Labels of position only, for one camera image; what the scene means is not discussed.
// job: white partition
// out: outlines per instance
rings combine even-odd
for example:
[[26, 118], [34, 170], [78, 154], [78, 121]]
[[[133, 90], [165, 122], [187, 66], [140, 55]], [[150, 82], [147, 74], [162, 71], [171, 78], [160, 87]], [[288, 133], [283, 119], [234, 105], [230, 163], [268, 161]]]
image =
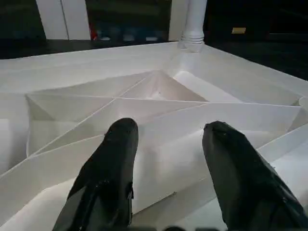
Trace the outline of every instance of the white partition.
[[[136, 224], [225, 227], [201, 144], [215, 120], [243, 132], [307, 205], [306, 83], [207, 46], [176, 46], [0, 61], [0, 230], [51, 230], [74, 177], [122, 117], [139, 124]], [[34, 155], [25, 159], [27, 138]]]

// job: white pillar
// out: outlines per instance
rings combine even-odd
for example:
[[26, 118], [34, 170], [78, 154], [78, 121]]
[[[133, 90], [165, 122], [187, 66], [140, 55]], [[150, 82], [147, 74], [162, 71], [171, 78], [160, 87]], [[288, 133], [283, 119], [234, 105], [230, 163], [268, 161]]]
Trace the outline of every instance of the white pillar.
[[179, 48], [200, 52], [204, 42], [203, 23], [207, 0], [189, 0], [186, 25]]

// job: white cardboard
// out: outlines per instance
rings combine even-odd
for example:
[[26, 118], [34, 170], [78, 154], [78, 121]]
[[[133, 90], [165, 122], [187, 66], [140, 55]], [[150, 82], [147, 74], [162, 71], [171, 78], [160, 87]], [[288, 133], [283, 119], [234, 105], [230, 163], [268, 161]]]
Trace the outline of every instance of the white cardboard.
[[41, 94], [84, 95], [84, 96], [120, 96], [129, 88], [143, 80], [151, 72], [145, 72], [130, 76], [106, 78], [94, 82], [84, 83], [66, 88], [42, 90]]
[[[198, 181], [202, 179], [209, 179], [201, 143], [201, 129], [206, 122], [210, 122], [212, 119], [218, 117], [235, 127], [238, 126], [239, 129], [250, 132], [254, 129], [258, 132], [286, 132], [300, 109], [300, 107], [249, 103], [208, 103], [171, 112], [149, 123], [141, 124], [140, 145], [138, 147], [134, 168], [134, 213], [162, 200], [168, 195], [172, 195], [173, 192], [184, 190], [190, 185], [197, 184]], [[196, 116], [189, 117], [189, 111], [193, 111], [191, 115]], [[169, 118], [175, 119], [175, 115], [177, 115], [177, 123], [170, 123]], [[240, 122], [247, 117], [250, 118], [249, 122]], [[193, 130], [185, 128], [185, 121], [187, 120], [191, 121], [190, 125], [187, 125], [187, 127], [191, 126]], [[259, 123], [261, 121], [263, 121], [264, 126], [260, 126]], [[174, 131], [180, 133], [178, 137], [172, 136]], [[142, 143], [145, 140], [144, 137], [146, 134], [152, 132], [159, 136], [163, 133], [171, 133], [169, 137], [170, 141], [162, 142], [162, 145], [157, 145], [158, 143], [152, 140], [153, 146], [149, 146], [150, 142], [148, 142], [148, 145], [143, 145]], [[2, 223], [19, 211], [25, 203], [33, 199], [41, 190], [74, 178], [82, 164], [93, 153], [102, 139], [102, 136], [98, 136], [83, 141], [77, 141], [50, 152], [33, 156], [6, 173], [0, 179], [0, 185], [4, 186], [3, 196], [0, 199], [3, 200], [1, 203], [4, 203], [4, 207], [7, 207], [7, 209], [0, 213]], [[206, 187], [211, 190], [211, 181], [203, 180], [202, 184], [203, 183], [205, 185], [200, 187]], [[64, 187], [64, 194], [68, 192], [69, 186], [70, 185]], [[23, 188], [23, 192], [14, 190], [14, 187]], [[211, 192], [205, 193], [204, 196], [206, 198], [202, 197], [200, 200], [211, 200], [214, 195], [215, 194]], [[37, 205], [40, 202], [35, 199], [33, 203]], [[178, 216], [184, 217], [191, 210], [202, 206], [203, 202], [197, 204], [195, 202], [192, 203], [192, 205], [194, 206], [191, 209], [188, 208], [188, 210], [183, 210], [183, 214], [179, 213]], [[54, 212], [53, 216], [50, 217], [50, 223], [54, 222], [54, 219], [56, 219], [54, 217], [55, 214]]]
[[206, 101], [162, 71], [153, 71], [146, 79], [123, 94], [122, 97], [155, 100]]
[[112, 98], [65, 95], [27, 95], [30, 112], [27, 155], [34, 154], [49, 142], [73, 129], [80, 121], [112, 100]]
[[29, 128], [24, 95], [0, 94], [0, 175], [26, 158]]
[[[274, 161], [276, 170], [300, 202], [304, 206], [307, 204], [307, 191], [305, 184], [302, 183], [305, 182], [307, 175], [305, 168], [307, 160], [304, 155], [307, 142], [303, 139], [305, 134], [308, 134], [307, 126], [304, 125], [307, 123], [307, 112], [299, 107], [251, 103], [296, 105], [302, 96], [308, 96], [308, 84], [303, 80], [208, 46], [204, 46], [201, 53], [191, 54], [180, 53], [176, 50], [176, 45], [176, 43], [156, 44], [0, 61], [0, 91], [4, 92], [32, 92], [68, 87], [67, 89], [73, 94], [85, 91], [85, 94], [100, 95], [102, 88], [102, 91], [106, 92], [104, 94], [109, 91], [110, 94], [118, 95], [123, 93], [120, 90], [123, 87], [123, 90], [128, 90], [124, 93], [131, 94], [131, 97], [146, 98], [157, 97], [157, 92], [162, 89], [165, 99], [165, 95], [169, 94], [168, 89], [178, 83], [170, 81], [173, 83], [169, 85], [168, 82], [162, 81], [157, 85], [157, 79], [148, 82], [149, 78], [141, 79], [140, 84], [138, 81], [132, 81], [130, 85], [131, 79], [127, 78], [127, 75], [163, 69], [187, 89], [210, 102], [233, 102], [201, 105], [203, 103], [116, 99], [102, 110], [92, 112], [93, 114], [85, 120], [78, 115], [78, 110], [58, 107], [57, 104], [62, 104], [59, 101], [49, 103], [45, 108], [38, 107], [43, 110], [36, 108], [34, 110], [36, 119], [31, 121], [37, 123], [34, 125], [38, 131], [35, 140], [39, 141], [38, 137], [45, 130], [40, 124], [44, 120], [40, 118], [45, 118], [46, 114], [52, 114], [48, 117], [56, 118], [45, 120], [44, 125], [47, 128], [57, 128], [57, 134], [69, 131], [40, 150], [50, 151], [29, 157], [0, 177], [0, 204], [3, 208], [0, 211], [0, 225], [12, 218], [6, 226], [0, 228], [1, 230], [2, 228], [42, 230], [44, 225], [50, 230], [73, 182], [70, 179], [77, 175], [81, 165], [102, 141], [101, 134], [112, 122], [123, 116], [131, 116], [140, 124], [140, 145], [134, 169], [134, 187], [137, 195], [133, 202], [134, 212], [174, 192], [179, 192], [175, 197], [163, 200], [165, 205], [160, 206], [161, 209], [145, 210], [145, 212], [151, 211], [152, 217], [157, 218], [150, 220], [158, 227], [168, 225], [170, 222], [188, 228], [195, 228], [199, 222], [200, 226], [216, 224], [216, 227], [223, 227], [221, 218], [212, 216], [219, 215], [219, 207], [217, 200], [209, 202], [215, 195], [202, 158], [201, 147], [204, 124], [214, 120], [223, 120], [241, 130], [256, 148], [291, 131], [260, 148], [260, 152], [268, 160]], [[100, 88], [91, 83], [96, 80], [102, 83], [101, 80], [104, 79], [105, 83], [116, 84], [110, 84], [112, 87], [102, 84]], [[158, 86], [152, 91], [155, 94], [149, 96], [148, 92], [143, 91], [145, 83]], [[65, 94], [62, 90], [55, 91], [59, 91], [57, 94]], [[182, 97], [178, 94], [178, 90], [179, 88], [175, 87], [171, 96], [168, 94], [167, 96], [176, 96], [177, 99]], [[187, 94], [183, 100], [191, 100], [190, 95]], [[36, 100], [35, 104], [42, 102], [41, 99], [36, 98]], [[301, 101], [299, 104], [305, 108], [305, 104]], [[14, 144], [19, 150], [25, 150], [25, 131], [28, 127], [28, 119], [25, 119], [27, 118], [25, 99], [23, 96], [18, 100], [4, 97], [0, 103], [3, 104], [1, 108], [16, 105], [14, 113], [10, 112], [11, 109], [3, 110], [4, 116], [0, 118], [4, 134], [13, 131], [9, 138], [2, 135], [5, 137], [2, 143]], [[55, 111], [44, 112], [50, 108]], [[64, 121], [65, 124], [62, 124], [63, 116], [66, 120], [73, 120], [72, 118], [77, 116], [77, 126], [70, 130], [76, 121], [73, 120], [73, 124]], [[18, 128], [11, 130], [11, 125]], [[48, 134], [46, 137], [52, 140], [55, 136], [49, 137]], [[11, 148], [5, 150], [9, 152], [2, 156], [7, 158], [18, 153], [11, 152]]]
[[123, 117], [131, 117], [138, 124], [151, 118], [183, 108], [194, 107], [203, 102], [156, 101], [139, 99], [115, 99], [101, 110], [80, 122], [74, 129], [58, 137], [39, 152], [52, 150], [82, 139], [104, 134], [113, 122]]
[[161, 145], [202, 130], [205, 123], [216, 120], [227, 122], [238, 130], [270, 132], [279, 137], [288, 131], [300, 111], [301, 107], [293, 106], [207, 103], [169, 113], [145, 124], [140, 131], [141, 143], [145, 146]]
[[42, 190], [76, 177], [102, 140], [103, 136], [99, 136], [50, 153], [34, 155], [6, 172], [0, 178], [0, 225]]
[[208, 56], [188, 54], [185, 62], [185, 71], [246, 103], [293, 105], [301, 98], [301, 95], [253, 73], [217, 62]]

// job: red object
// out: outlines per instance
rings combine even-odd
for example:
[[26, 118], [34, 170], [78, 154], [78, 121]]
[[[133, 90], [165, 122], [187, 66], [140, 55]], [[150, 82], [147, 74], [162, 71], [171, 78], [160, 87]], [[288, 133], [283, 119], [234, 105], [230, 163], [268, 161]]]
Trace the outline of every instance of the red object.
[[89, 23], [89, 28], [90, 28], [90, 36], [91, 36], [91, 40], [96, 40], [98, 35], [96, 33], [95, 28], [93, 27], [93, 25], [91, 23]]

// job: yellow label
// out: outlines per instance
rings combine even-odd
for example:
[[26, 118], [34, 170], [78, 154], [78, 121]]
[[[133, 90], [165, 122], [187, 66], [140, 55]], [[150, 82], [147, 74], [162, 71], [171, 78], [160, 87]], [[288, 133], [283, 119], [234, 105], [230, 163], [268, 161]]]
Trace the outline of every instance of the yellow label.
[[246, 32], [246, 27], [233, 27], [232, 29], [232, 34], [245, 34]]

